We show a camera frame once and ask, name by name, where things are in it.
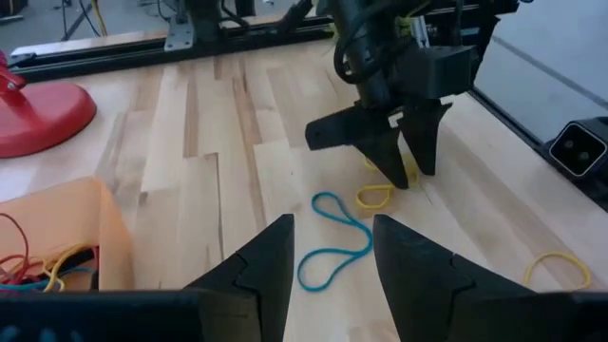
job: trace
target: blue rubber band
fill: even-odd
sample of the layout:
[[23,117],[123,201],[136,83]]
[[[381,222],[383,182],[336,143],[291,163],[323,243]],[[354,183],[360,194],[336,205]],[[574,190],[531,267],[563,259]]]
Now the blue rubber band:
[[[328,213],[322,209],[319,209],[319,207],[316,205],[316,203],[321,198],[330,198],[330,199],[335,200],[336,203],[338,204],[338,208],[340,208],[340,211],[342,212],[344,217],[341,218],[332,213]],[[340,271],[342,271],[345,267],[347,267],[351,263],[355,262],[357,259],[360,259],[361,257],[364,257],[369,252],[371,252],[373,245],[372,245],[372,240],[371,240],[370,228],[368,228],[365,224],[363,224],[358,219],[354,218],[349,213],[349,211],[346,209],[346,207],[344,206],[342,199],[340,199],[336,194],[327,192],[327,191],[320,192],[313,196],[313,199],[311,200],[311,206],[318,215],[320,215],[326,219],[331,219],[336,222],[340,222],[342,224],[346,224],[351,227],[355,227],[355,228],[361,230],[363,233],[365,233],[365,235],[368,237],[368,244],[362,250],[351,251],[351,250],[342,249],[342,248],[320,248],[320,249],[310,251],[307,255],[305,255],[300,260],[299,264],[297,265],[297,281],[300,283],[300,286],[302,287],[302,289],[304,289],[308,292],[322,292],[322,291],[325,291],[328,287],[330,287],[330,285],[333,282],[333,279],[335,278],[335,276],[337,276],[340,273]],[[342,262],[338,267],[335,268],[335,270],[333,270],[329,279],[327,279],[327,281],[324,284],[319,285],[319,286],[307,285],[304,282],[304,280],[302,280],[302,269],[304,268],[304,265],[310,258],[321,255],[321,254],[338,254],[338,255],[350,256],[350,257],[347,258],[346,260],[344,260],[344,262]]]
[[[87,267],[74,267],[73,269],[69,269],[65,272],[61,272],[59,276],[65,276],[76,272],[87,272],[87,273],[95,273],[95,270],[87,268]],[[39,290],[44,289],[48,284],[48,280],[38,281],[35,283],[25,284],[25,285],[4,285],[0,284],[0,290],[11,290],[11,291],[31,291],[31,290]]]

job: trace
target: rubber band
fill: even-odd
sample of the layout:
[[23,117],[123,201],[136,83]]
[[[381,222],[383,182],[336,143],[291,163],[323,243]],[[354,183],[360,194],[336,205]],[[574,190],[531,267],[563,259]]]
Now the rubber band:
[[[418,169],[416,160],[410,153],[406,153],[402,157],[403,157],[403,165],[406,170],[406,176],[408,177],[408,183],[409,183],[410,187],[418,186],[418,184],[420,183],[420,170]],[[378,168],[374,164],[372,164],[369,159],[367,159],[365,157],[363,158],[363,164],[365,165],[366,168],[368,168],[371,171],[378,171]],[[389,204],[390,196],[392,195],[392,189],[394,189],[394,188],[395,188],[395,186],[392,184],[365,185],[365,186],[361,187],[359,190],[357,190],[357,193],[354,197],[354,201],[357,203],[357,205],[361,209],[366,209],[366,210],[382,209],[385,206],[387,206],[387,204]],[[364,193],[367,193],[369,191],[385,191],[386,195],[384,196],[382,201],[380,201],[380,203],[377,203],[377,204],[365,203],[362,200],[362,197],[363,197]]]
[[591,272],[589,271],[589,268],[587,267],[587,265],[585,265],[582,261],[580,261],[576,256],[569,254],[569,253],[565,253],[565,252],[559,252],[559,251],[547,252],[547,253],[544,253],[544,254],[538,256],[534,260],[534,262],[532,262],[532,264],[525,270],[525,275],[523,276],[523,285],[528,286],[528,284],[530,283],[530,278],[532,277],[532,271],[534,271],[534,268],[539,263],[541,263],[541,261],[543,261],[544,259],[546,259],[548,257],[564,258],[564,259],[572,262],[575,266],[577,266],[582,271],[582,274],[584,275],[584,281],[583,281],[582,285],[578,286],[573,291],[586,289],[589,286],[591,286]]
[[[386,185],[366,185],[364,187],[362,187],[361,189],[357,190],[357,194],[355,196],[355,201],[357,203],[357,205],[363,209],[382,209],[384,208],[387,204],[389,204],[390,201],[390,192],[392,189],[394,189],[394,185],[392,184],[386,184]],[[363,193],[365,192],[369,192],[369,191],[385,191],[386,195],[384,196],[384,199],[382,199],[382,201],[378,204],[369,204],[369,203],[365,203],[362,199],[361,196],[363,195]]]
[[[319,199],[322,198],[330,198],[332,200],[335,200],[335,202],[338,205],[338,208],[340,209],[340,211],[342,212],[342,215],[344,217],[338,217],[332,213],[328,213],[322,209],[319,209],[319,207],[317,206],[317,202],[319,201]],[[308,291],[308,292],[312,292],[312,293],[316,293],[316,292],[321,292],[326,290],[328,287],[330,287],[330,285],[332,284],[333,280],[335,279],[335,277],[340,273],[340,271],[342,271],[346,266],[348,266],[349,264],[355,262],[356,260],[360,259],[361,257],[366,256],[369,252],[371,252],[371,249],[373,248],[373,244],[371,242],[371,230],[370,228],[368,228],[368,226],[366,226],[365,224],[363,224],[361,221],[359,221],[358,219],[354,218],[351,213],[349,213],[349,211],[346,209],[346,207],[344,206],[344,203],[342,202],[342,200],[334,193],[331,192],[321,192],[318,193],[316,195],[313,196],[313,199],[311,200],[311,206],[313,208],[313,210],[320,216],[322,216],[323,218],[326,219],[331,219],[334,220],[336,222],[342,223],[342,224],[346,224],[349,225],[351,227],[355,227],[357,229],[359,229],[360,231],[362,231],[363,233],[365,233],[366,237],[368,238],[368,243],[367,245],[358,251],[352,251],[352,250],[347,250],[347,249],[342,249],[342,248],[320,248],[320,249],[316,249],[313,251],[310,251],[308,254],[306,254],[299,262],[299,264],[297,265],[297,281],[299,282],[300,286],[302,287],[302,289]],[[314,256],[318,256],[318,255],[322,255],[322,254],[338,254],[338,255],[343,255],[343,256],[349,256],[349,258],[347,258],[346,260],[344,260],[344,262],[342,262],[340,265],[338,265],[338,267],[336,267],[333,271],[332,274],[330,275],[330,277],[327,279],[327,281],[319,286],[311,286],[308,285],[304,282],[304,280],[302,279],[302,270],[304,269],[304,265],[306,264],[306,262],[308,260],[310,260],[312,257]]]

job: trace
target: black cable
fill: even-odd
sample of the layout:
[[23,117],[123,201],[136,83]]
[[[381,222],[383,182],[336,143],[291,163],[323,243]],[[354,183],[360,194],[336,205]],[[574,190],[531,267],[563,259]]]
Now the black cable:
[[459,47],[463,44],[463,38],[462,38],[462,34],[460,32],[461,28],[462,28],[462,21],[463,21],[463,6],[464,6],[464,2],[465,0],[455,0],[456,1],[456,9],[454,11],[454,27],[452,28],[452,36],[451,36],[451,40],[452,40],[452,45],[455,47]]
[[392,2],[375,3],[362,10],[359,14],[357,14],[356,17],[354,17],[350,29],[347,30],[343,37],[338,39],[338,42],[335,45],[335,51],[333,53],[333,68],[335,69],[335,73],[342,79],[342,81],[350,85],[357,85],[367,81],[369,77],[380,71],[382,66],[390,63],[396,56],[409,48],[411,44],[415,42],[415,40],[410,38],[407,40],[402,40],[396,46],[387,47],[384,51],[379,53],[379,58],[376,58],[371,63],[365,65],[363,70],[356,73],[353,72],[351,74],[347,74],[346,66],[344,64],[344,56],[346,54],[346,49],[354,41],[355,34],[359,31],[359,29],[361,29],[363,24],[370,20],[373,16],[386,10],[391,10],[392,8],[397,9],[397,6],[398,5]]
[[83,5],[83,0],[78,0],[78,4],[80,5],[80,9],[83,11],[83,14],[85,15],[85,19],[88,22],[88,25],[91,27],[91,29],[93,30],[93,33],[95,33],[96,36],[101,37],[101,35],[99,34],[99,32],[95,29],[95,26],[93,25],[93,23],[91,22],[91,19],[88,17],[88,14],[86,13],[86,9],[85,9],[85,5]]
[[156,10],[159,12],[159,16],[162,18],[162,20],[164,20],[167,23],[170,21],[170,19],[168,17],[165,17],[164,15],[162,15],[161,0],[156,0]]
[[238,15],[234,14],[231,10],[226,7],[226,0],[221,0],[219,6],[221,10],[228,15],[228,18],[223,18],[221,21],[231,21],[239,25],[244,29],[249,28],[249,23]]
[[64,19],[64,36],[67,36],[66,0],[61,0],[61,16]]

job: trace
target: wood plank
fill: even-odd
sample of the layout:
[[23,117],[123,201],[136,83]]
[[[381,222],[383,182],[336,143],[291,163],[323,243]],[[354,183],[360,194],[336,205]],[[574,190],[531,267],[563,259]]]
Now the wood plank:
[[[99,106],[74,139],[0,161],[0,199],[100,175],[134,239],[139,288],[179,288],[217,265],[282,213],[295,215],[295,259],[319,247],[356,249],[365,237],[317,215],[311,197],[354,203],[387,180],[342,146],[311,152],[308,122],[356,100],[334,74],[332,42],[312,42],[72,79]],[[572,252],[608,283],[608,214],[467,95],[454,97],[439,135],[437,175],[393,191],[382,210],[452,251],[514,281],[542,253]],[[335,210],[322,201],[326,210]],[[322,283],[343,258],[320,256],[305,277]],[[571,289],[580,272],[548,260],[538,291]],[[287,341],[394,341],[373,255],[322,294],[294,282]]]

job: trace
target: floor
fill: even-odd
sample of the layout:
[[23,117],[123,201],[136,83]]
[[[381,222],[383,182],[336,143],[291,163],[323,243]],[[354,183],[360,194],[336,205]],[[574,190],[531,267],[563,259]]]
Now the floor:
[[[281,12],[291,0],[273,5],[257,0],[260,15]],[[0,49],[55,42],[64,35],[58,0],[29,0],[26,20],[0,27]],[[161,5],[164,15],[172,11]],[[102,14],[110,34],[159,30],[166,23],[154,0],[103,0]],[[66,9],[69,27],[80,14],[78,3]],[[476,85],[520,123],[547,141],[570,120],[606,115],[608,108],[608,39],[602,29],[605,0],[537,0],[522,4],[516,15],[498,25]],[[93,12],[91,20],[97,21]],[[84,21],[71,39],[92,37]]]

